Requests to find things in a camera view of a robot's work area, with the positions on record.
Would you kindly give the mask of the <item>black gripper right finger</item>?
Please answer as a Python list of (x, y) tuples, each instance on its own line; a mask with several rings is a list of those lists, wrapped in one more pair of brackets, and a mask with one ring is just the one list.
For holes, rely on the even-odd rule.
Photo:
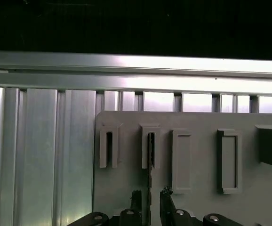
[(207, 214), (203, 220), (192, 217), (189, 212), (175, 207), (172, 193), (168, 187), (160, 192), (160, 219), (163, 226), (242, 226), (216, 213)]

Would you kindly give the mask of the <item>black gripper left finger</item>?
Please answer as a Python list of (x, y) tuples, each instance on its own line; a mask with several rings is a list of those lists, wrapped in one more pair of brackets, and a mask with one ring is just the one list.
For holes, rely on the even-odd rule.
[(102, 212), (91, 212), (68, 226), (141, 226), (142, 225), (142, 193), (132, 192), (130, 208), (121, 211), (119, 216), (109, 218)]

